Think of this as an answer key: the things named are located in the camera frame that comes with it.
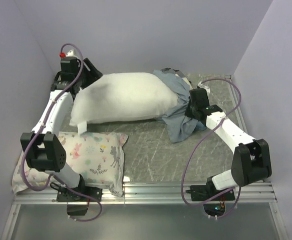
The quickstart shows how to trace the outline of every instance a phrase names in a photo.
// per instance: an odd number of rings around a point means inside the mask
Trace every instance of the white wall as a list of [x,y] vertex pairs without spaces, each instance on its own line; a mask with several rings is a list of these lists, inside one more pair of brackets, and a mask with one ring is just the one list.
[[0,236],[13,199],[20,136],[40,118],[52,77],[16,4],[0,0]]
[[15,0],[54,71],[61,43],[103,73],[233,74],[271,0]]
[[292,1],[273,1],[234,77],[249,132],[269,143],[271,180],[292,240]]

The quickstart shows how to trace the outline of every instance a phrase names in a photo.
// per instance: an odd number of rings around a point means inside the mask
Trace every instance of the scratched metal surface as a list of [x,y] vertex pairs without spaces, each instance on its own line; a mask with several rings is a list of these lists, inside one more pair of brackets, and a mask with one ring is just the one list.
[[[188,74],[193,85],[220,75]],[[233,108],[226,82],[211,81],[211,104],[219,105],[225,112]],[[70,112],[65,117],[61,131],[76,132],[76,127],[69,126]],[[229,118],[236,124],[235,114]],[[89,132],[118,132],[129,136],[124,146],[124,176],[132,182],[180,181],[189,154],[196,143],[207,134],[208,130],[196,131],[188,139],[172,144],[166,126],[154,120],[138,122],[112,122],[89,124]],[[230,169],[232,153],[228,146],[213,134],[196,150],[187,171],[187,181],[205,181],[207,177]]]

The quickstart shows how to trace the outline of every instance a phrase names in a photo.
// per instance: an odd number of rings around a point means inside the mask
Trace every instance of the gray cloth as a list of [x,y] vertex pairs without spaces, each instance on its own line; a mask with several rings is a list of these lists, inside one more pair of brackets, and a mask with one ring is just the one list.
[[185,116],[190,87],[181,77],[175,75],[178,74],[183,77],[182,72],[165,68],[162,71],[154,70],[153,74],[178,95],[177,106],[167,111],[160,119],[167,124],[170,141],[172,143],[184,141],[192,134],[195,128],[204,130],[205,126],[201,122]]

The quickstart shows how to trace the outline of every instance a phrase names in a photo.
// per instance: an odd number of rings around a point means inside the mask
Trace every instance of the pillow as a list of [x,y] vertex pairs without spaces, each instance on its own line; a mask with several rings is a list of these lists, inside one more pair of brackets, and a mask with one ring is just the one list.
[[153,74],[107,74],[76,95],[70,125],[158,118],[177,102],[177,95]]
[[[82,135],[60,132],[58,138],[66,150],[67,164],[83,176],[86,184],[108,188],[112,195],[122,196],[124,167],[122,146],[128,138],[127,135],[115,132],[86,132]],[[27,189],[20,175],[22,155],[12,180],[14,193]],[[48,174],[29,168],[27,164],[25,171],[31,185],[43,186],[46,183]]]

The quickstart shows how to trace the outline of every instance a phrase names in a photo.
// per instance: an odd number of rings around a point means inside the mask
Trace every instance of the robotic arm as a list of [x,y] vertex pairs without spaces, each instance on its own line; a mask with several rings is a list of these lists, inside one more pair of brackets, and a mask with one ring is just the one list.
[[[99,196],[93,195],[93,193],[98,194],[98,190],[92,187],[86,187],[83,177],[73,171],[66,163],[66,151],[58,140],[58,134],[64,117],[68,109],[72,106],[76,94],[80,89],[86,88],[101,78],[102,73],[99,72],[87,58],[84,59],[83,63],[75,56],[65,56],[61,54],[61,58],[61,71],[57,73],[51,85],[50,99],[44,113],[31,132],[22,134],[21,145],[25,151],[35,134],[39,133],[43,123],[46,122],[43,130],[31,145],[26,155],[28,166],[40,172],[53,175],[54,178],[64,186],[58,186],[58,202],[86,201],[85,197],[73,194],[65,188],[65,185],[80,194],[92,196],[100,200],[101,194],[99,194]],[[84,67],[78,80],[55,102],[56,97],[61,94],[78,75],[81,64],[84,64]],[[55,102],[55,104],[50,110],[52,102]],[[78,208],[73,214],[71,214],[70,210],[68,211],[68,215],[82,214],[80,214]]]
[[190,101],[185,112],[187,117],[197,119],[209,129],[214,129],[223,119],[215,133],[230,147],[233,161],[230,170],[207,179],[209,197],[221,190],[246,186],[271,176],[269,147],[265,140],[256,140],[237,127],[217,105],[210,105],[205,88],[190,91]]

